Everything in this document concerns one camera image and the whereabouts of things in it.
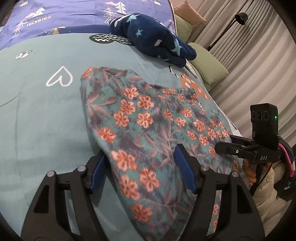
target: blue gripper pad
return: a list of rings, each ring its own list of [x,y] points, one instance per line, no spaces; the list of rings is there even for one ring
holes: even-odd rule
[[[179,167],[186,188],[189,189],[192,193],[196,193],[197,187],[195,184],[194,172],[189,166],[189,163],[187,162],[179,146],[175,147],[173,157],[176,165]]]
[[[96,168],[94,169],[92,175],[91,175],[91,186],[90,190],[92,192],[95,192],[98,190],[103,183],[106,175],[106,170],[107,170],[107,164],[108,164],[108,158],[104,154],[102,155],[100,161],[98,162]]]

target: white heart print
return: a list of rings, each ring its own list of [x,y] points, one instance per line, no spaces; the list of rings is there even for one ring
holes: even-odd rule
[[[63,76],[60,75],[56,81],[54,81],[54,82],[51,83],[51,81],[53,80],[53,78],[54,78],[54,77],[55,77],[55,76],[56,76],[56,75],[57,75],[62,69],[64,69],[64,70],[68,73],[68,75],[70,76],[70,81],[69,81],[67,84],[63,84]],[[59,82],[59,84],[60,84],[62,87],[67,87],[67,86],[69,86],[69,85],[73,82],[73,75],[69,72],[69,70],[66,69],[65,66],[60,67],[60,69],[59,69],[57,72],[55,72],[53,76],[50,77],[50,79],[46,82],[46,86],[47,86],[47,87],[50,87],[50,86],[53,86],[54,84],[56,84],[56,83],[58,83],[58,82]]]

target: black oval print with wavy lines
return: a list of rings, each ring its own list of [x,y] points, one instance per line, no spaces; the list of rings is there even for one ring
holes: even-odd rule
[[[91,41],[94,41],[96,43],[100,44],[110,44],[112,42],[118,42],[124,45],[129,46],[135,46],[131,41],[129,41],[127,38],[111,35],[111,34],[96,34],[89,37]]]

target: lamp arm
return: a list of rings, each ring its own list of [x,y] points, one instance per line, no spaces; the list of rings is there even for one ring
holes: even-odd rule
[[[213,42],[210,46],[207,47],[207,51],[210,51],[213,46],[222,38],[222,36],[234,25],[236,20],[234,20],[231,24],[228,25],[228,27],[223,31],[223,33]]]

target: orange pillow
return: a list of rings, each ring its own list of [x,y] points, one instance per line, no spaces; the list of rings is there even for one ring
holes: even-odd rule
[[[206,21],[187,1],[174,8],[174,12],[191,25]]]

